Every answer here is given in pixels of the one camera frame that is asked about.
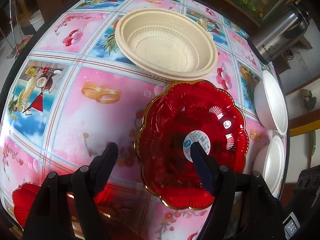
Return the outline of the red scalloped glass plate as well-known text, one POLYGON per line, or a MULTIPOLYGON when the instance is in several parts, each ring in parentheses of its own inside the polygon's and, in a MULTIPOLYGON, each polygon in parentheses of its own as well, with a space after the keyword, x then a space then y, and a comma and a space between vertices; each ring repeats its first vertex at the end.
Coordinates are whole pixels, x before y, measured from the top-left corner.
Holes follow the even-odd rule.
POLYGON ((148 103, 135 140, 146 189, 171 209, 200 210, 214 201, 191 158, 196 142, 219 165, 244 171, 249 137, 232 96, 207 80, 179 81, 148 103))

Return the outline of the beige plastic bowl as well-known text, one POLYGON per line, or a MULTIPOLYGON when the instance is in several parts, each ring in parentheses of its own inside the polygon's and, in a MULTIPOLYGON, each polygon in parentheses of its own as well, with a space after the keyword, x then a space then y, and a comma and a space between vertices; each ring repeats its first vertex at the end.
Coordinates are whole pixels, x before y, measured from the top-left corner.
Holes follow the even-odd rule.
POLYGON ((144 8, 124 15, 115 29, 121 52, 137 67, 162 79, 194 81, 217 64, 212 35, 187 16, 144 8))

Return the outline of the stainless steel thermos jug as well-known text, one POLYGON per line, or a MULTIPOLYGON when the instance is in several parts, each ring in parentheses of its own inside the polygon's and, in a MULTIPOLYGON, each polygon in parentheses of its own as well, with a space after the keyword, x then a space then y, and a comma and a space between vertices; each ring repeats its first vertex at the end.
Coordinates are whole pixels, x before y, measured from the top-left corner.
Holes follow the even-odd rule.
POLYGON ((256 57, 268 64, 293 46, 310 25, 309 13, 295 3, 279 7, 247 38, 256 57))

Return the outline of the white foam bowl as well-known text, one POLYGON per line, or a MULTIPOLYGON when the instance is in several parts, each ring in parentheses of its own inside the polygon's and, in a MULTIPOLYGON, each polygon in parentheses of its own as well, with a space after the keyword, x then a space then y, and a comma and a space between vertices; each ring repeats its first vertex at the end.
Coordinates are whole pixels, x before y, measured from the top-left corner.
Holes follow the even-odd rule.
POLYGON ((264 178, 274 197, 278 197, 285 168, 285 151, 281 138, 275 135, 256 155, 253 171, 264 178))
POLYGON ((286 135, 289 120, 285 98, 276 79, 268 70, 263 70, 253 98, 260 123, 267 129, 286 135))

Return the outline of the colourful fruit pattern tablecloth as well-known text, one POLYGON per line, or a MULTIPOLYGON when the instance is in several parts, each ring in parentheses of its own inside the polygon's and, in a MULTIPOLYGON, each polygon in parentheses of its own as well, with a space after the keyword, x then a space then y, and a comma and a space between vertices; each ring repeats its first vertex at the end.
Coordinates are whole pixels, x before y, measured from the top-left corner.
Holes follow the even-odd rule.
POLYGON ((263 70, 246 37, 256 29, 224 0, 74 0, 47 21, 21 52, 1 94, 1 210, 17 233, 12 193, 47 174, 74 172, 113 141, 119 158, 104 198, 103 218, 130 239, 195 239, 208 209, 173 210, 149 192, 134 143, 147 104, 169 81, 141 71, 117 48, 114 30, 135 9, 169 9, 206 26, 218 51, 207 80, 225 89, 245 117, 245 171, 277 135, 255 113, 253 89, 263 70))

